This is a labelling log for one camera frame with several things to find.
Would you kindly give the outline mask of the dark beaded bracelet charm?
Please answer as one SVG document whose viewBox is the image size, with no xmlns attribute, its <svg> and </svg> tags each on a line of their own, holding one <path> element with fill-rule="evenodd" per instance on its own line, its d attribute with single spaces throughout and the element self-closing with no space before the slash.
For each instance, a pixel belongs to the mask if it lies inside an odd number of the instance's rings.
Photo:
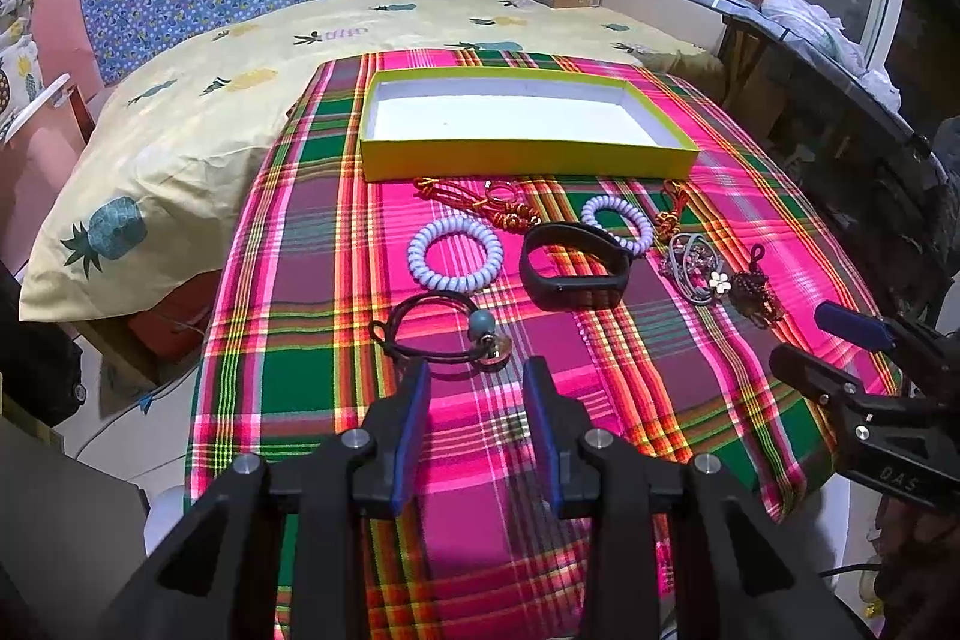
<svg viewBox="0 0 960 640">
<path fill-rule="evenodd" d="M 765 245 L 752 245 L 747 269 L 732 275 L 729 299 L 747 320 L 766 330 L 782 320 L 784 310 L 771 289 L 770 278 L 761 269 L 763 257 Z"/>
</svg>

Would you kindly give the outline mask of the red gold knot tassel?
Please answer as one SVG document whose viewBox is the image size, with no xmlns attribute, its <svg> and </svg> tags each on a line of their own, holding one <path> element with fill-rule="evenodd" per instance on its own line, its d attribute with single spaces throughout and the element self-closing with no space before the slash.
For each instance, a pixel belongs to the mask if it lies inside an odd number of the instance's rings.
<svg viewBox="0 0 960 640">
<path fill-rule="evenodd" d="M 654 237 L 661 247 L 665 247 L 674 239 L 680 230 L 683 211 L 690 202 L 685 185 L 677 181 L 665 181 L 661 188 L 665 208 L 661 209 L 654 218 Z"/>
</svg>

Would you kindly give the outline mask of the black smart wristband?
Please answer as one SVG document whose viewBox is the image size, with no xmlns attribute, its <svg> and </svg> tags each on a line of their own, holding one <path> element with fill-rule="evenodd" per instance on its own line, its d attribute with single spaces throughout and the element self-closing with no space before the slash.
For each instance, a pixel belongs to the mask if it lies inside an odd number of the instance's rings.
<svg viewBox="0 0 960 640">
<path fill-rule="evenodd" d="M 630 283 L 631 257 L 601 229 L 544 223 L 524 234 L 519 278 L 542 310 L 610 310 Z"/>
</svg>

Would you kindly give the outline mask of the dark cluttered side table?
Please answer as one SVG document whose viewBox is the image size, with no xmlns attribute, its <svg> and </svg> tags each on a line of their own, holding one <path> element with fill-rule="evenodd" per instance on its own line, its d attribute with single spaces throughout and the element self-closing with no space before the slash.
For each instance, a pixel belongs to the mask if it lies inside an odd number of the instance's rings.
<svg viewBox="0 0 960 640">
<path fill-rule="evenodd" d="M 727 113 L 811 200 L 880 308 L 935 323 L 958 275 L 958 175 L 799 35 L 755 7 L 715 13 Z"/>
</svg>

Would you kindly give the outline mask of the white crumpled cloth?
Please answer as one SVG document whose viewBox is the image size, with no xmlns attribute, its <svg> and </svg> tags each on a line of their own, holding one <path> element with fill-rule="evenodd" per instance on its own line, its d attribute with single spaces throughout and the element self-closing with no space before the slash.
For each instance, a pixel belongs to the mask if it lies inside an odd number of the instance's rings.
<svg viewBox="0 0 960 640">
<path fill-rule="evenodd" d="M 766 19 L 784 26 L 818 52 L 833 58 L 861 81 L 882 106 L 893 112 L 900 110 L 900 89 L 890 81 L 884 67 L 867 67 L 861 46 L 844 35 L 841 19 L 833 18 L 825 8 L 805 0 L 763 0 L 760 10 Z"/>
</svg>

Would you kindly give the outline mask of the yellow pineapple bed sheet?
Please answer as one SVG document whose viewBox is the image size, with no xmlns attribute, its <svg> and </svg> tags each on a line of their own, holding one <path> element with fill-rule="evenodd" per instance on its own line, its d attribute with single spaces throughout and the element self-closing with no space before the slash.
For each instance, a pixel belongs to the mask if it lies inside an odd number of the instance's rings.
<svg viewBox="0 0 960 640">
<path fill-rule="evenodd" d="M 21 320 L 137 314 L 220 269 L 247 188 L 320 65 L 410 49 L 640 62 L 711 97 L 726 76 L 714 53 L 624 14 L 532 0 L 314 0 L 210 29 L 107 99 L 32 244 Z"/>
</svg>

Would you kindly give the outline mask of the yellow-green shallow tray box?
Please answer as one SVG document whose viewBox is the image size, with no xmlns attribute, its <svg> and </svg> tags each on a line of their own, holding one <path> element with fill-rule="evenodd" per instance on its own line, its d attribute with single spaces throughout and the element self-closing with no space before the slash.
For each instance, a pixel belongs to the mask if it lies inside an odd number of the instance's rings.
<svg viewBox="0 0 960 640">
<path fill-rule="evenodd" d="M 685 181 L 700 148 L 633 81 L 506 67 L 382 70 L 364 94 L 361 172 Z"/>
</svg>

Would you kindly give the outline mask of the pineapple print pillow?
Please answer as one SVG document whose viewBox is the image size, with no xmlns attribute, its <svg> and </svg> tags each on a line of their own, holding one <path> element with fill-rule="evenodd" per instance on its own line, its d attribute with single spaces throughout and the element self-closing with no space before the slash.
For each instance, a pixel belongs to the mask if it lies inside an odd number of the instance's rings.
<svg viewBox="0 0 960 640">
<path fill-rule="evenodd" d="M 32 35 L 34 0 L 2 0 L 0 29 L 0 122 L 2 136 L 10 133 L 16 115 L 44 89 L 39 49 Z"/>
</svg>

